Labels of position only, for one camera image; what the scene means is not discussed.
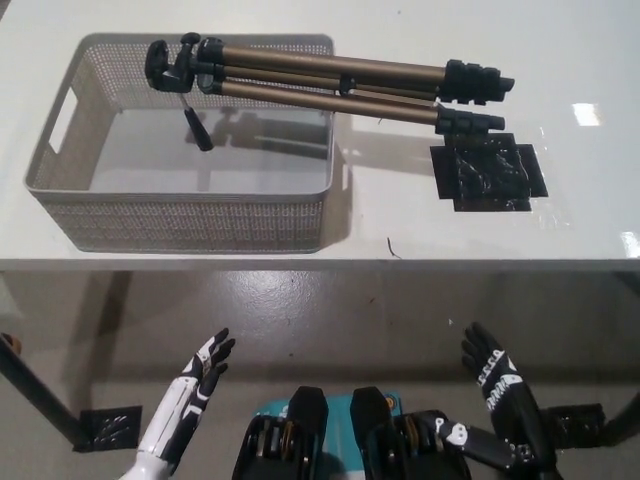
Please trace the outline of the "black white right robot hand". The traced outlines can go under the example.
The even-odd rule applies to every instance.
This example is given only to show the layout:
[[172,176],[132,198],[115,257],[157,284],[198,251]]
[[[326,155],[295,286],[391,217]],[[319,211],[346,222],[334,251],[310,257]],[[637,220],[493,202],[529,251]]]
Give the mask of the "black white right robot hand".
[[524,477],[556,473],[557,456],[534,395],[506,349],[480,323],[464,330],[462,362],[479,386],[493,430],[433,417],[444,443],[498,471]]

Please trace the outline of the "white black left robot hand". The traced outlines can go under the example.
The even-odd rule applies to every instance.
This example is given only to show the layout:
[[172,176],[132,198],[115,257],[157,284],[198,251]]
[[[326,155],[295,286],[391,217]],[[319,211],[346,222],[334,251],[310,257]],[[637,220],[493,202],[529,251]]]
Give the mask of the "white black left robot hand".
[[228,368],[226,360],[234,345],[229,329],[223,328],[194,353],[160,401],[142,437],[140,453],[169,462],[175,458],[169,447],[174,439],[179,438],[184,445],[189,443],[186,431],[197,427],[220,377]]

